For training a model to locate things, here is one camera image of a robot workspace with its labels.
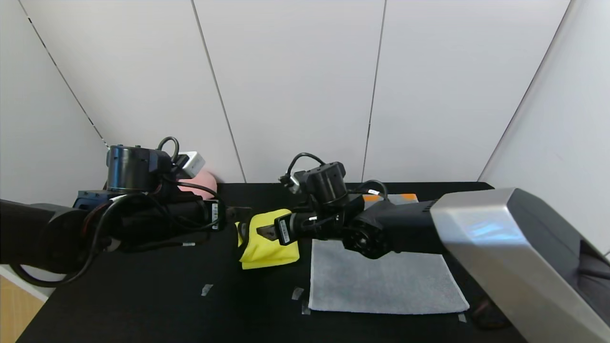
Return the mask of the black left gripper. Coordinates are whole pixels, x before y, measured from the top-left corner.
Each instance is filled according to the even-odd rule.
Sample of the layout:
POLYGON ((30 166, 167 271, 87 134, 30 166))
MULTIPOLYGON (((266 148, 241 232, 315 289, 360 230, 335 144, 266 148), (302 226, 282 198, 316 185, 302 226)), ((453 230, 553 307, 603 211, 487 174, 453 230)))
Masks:
POLYGON ((219 200, 196 200, 163 206, 170 222, 185 232, 217 232, 224 223, 246 223, 253 216, 252 208, 224 207, 219 200))

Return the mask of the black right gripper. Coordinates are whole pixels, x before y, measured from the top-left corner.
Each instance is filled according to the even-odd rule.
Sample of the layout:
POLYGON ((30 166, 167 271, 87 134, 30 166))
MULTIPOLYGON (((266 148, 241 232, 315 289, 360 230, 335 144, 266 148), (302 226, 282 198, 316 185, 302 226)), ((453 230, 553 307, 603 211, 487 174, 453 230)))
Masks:
POLYGON ((288 246, 300 239, 311 239, 315 235, 317 216, 313 212, 291 212, 274 220, 274 224, 256 228, 257 234, 269 241, 279 241, 288 246))

